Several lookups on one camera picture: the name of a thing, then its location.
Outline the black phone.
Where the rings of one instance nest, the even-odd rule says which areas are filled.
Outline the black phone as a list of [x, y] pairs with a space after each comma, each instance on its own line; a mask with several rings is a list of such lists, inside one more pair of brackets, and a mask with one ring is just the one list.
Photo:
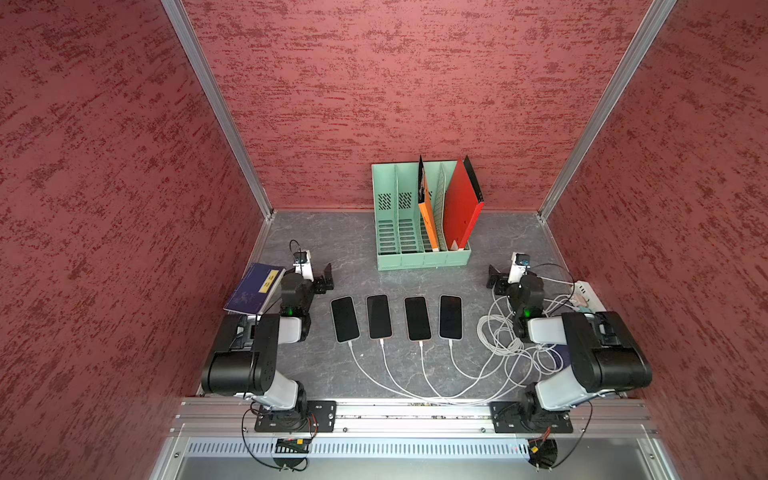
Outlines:
[[430, 340], [432, 335], [426, 299], [422, 296], [408, 297], [404, 306], [409, 340]]
[[373, 340], [390, 338], [393, 334], [388, 297], [384, 294], [366, 299], [369, 336]]
[[440, 297], [439, 336], [447, 340], [462, 339], [463, 308], [460, 297], [452, 295], [442, 295]]
[[331, 301], [331, 312], [336, 339], [339, 343], [350, 342], [360, 336], [353, 299], [350, 296]]

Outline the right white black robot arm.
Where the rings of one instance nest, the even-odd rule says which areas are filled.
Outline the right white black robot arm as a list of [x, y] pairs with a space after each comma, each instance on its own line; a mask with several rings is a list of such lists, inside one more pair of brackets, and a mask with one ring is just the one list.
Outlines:
[[486, 287], [504, 295], [511, 310], [515, 340], [564, 345], [570, 364], [528, 386], [521, 399], [499, 412], [518, 426], [541, 431], [570, 409], [607, 393], [645, 388], [652, 370], [621, 316], [614, 311], [544, 315], [544, 281], [523, 268], [520, 274], [488, 268]]

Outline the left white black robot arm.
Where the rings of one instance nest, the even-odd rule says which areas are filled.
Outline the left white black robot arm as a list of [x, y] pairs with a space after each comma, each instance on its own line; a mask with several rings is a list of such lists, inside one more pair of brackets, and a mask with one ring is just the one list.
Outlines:
[[334, 287], [331, 264], [319, 277], [252, 264], [224, 307], [201, 374], [203, 392], [255, 402], [282, 426], [308, 424], [306, 390], [278, 371], [278, 347], [307, 339], [314, 297]]

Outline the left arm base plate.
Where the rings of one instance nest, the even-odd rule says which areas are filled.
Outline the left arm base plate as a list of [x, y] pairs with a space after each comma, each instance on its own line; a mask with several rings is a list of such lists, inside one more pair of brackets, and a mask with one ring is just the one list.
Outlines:
[[298, 409], [265, 410], [257, 415], [254, 429], [259, 433], [332, 433], [335, 427], [337, 402], [309, 400]]

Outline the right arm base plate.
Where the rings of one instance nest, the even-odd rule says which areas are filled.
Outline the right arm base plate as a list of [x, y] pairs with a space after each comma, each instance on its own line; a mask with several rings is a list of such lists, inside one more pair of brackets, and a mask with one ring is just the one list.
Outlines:
[[569, 411], [548, 411], [522, 402], [497, 401], [489, 404], [496, 433], [570, 434], [574, 432]]

